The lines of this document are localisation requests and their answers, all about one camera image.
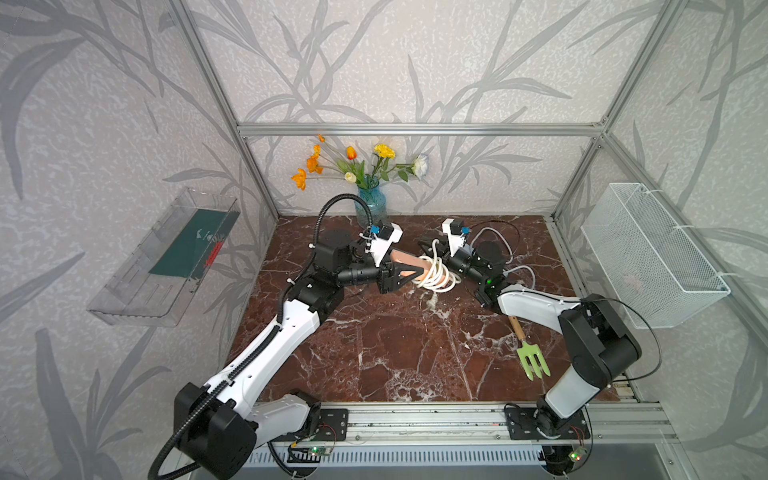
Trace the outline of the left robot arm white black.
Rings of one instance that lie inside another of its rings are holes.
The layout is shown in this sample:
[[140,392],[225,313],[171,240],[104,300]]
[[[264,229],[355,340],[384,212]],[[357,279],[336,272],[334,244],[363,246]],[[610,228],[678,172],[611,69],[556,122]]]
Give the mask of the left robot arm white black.
[[168,478],[203,468],[217,479],[230,479],[258,446],[284,436],[313,436],[320,425],[319,400],[302,392],[268,403],[259,397],[341,303],[346,287],[374,284],[386,294],[422,274],[422,268],[392,259],[392,246],[401,237],[397,224],[381,223],[355,241],[315,241],[307,264],[281,294],[275,318],[257,338],[203,386],[189,383],[177,394],[174,432],[153,461],[149,478],[163,478],[160,467],[172,449],[191,462]]

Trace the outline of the pink power strip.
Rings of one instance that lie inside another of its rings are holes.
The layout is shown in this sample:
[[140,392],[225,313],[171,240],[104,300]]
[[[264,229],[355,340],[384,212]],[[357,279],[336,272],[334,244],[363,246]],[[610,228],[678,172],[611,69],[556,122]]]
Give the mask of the pink power strip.
[[420,260],[419,257],[399,250],[393,250],[390,256],[395,262],[424,269],[424,274],[414,280],[417,287],[434,290],[444,288],[450,283],[450,275],[438,263]]

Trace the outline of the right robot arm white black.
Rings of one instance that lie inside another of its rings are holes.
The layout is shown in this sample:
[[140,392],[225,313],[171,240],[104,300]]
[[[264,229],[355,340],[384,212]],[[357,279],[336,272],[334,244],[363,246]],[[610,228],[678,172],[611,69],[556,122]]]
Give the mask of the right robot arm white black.
[[537,401],[529,414],[530,428],[556,439],[568,423],[642,356],[642,349],[613,305],[597,294],[584,298],[555,296],[507,281],[497,248],[490,253],[457,245],[451,235],[424,237],[424,256],[477,285],[482,307],[508,319],[524,319],[560,334],[570,366]]

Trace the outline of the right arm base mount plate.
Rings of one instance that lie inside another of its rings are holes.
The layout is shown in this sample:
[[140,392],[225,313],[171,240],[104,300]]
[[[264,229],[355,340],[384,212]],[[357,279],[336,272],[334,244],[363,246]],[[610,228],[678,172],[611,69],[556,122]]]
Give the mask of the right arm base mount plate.
[[503,415],[511,440],[569,440],[584,443],[592,438],[584,410],[562,419],[546,408],[507,403]]

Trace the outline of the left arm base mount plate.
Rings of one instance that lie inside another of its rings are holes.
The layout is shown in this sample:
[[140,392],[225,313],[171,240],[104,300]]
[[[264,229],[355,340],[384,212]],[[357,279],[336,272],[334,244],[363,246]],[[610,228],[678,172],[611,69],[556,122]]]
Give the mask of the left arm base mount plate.
[[348,409],[322,407],[319,410],[310,413],[309,419],[300,430],[279,436],[275,441],[344,441],[347,437],[348,426]]

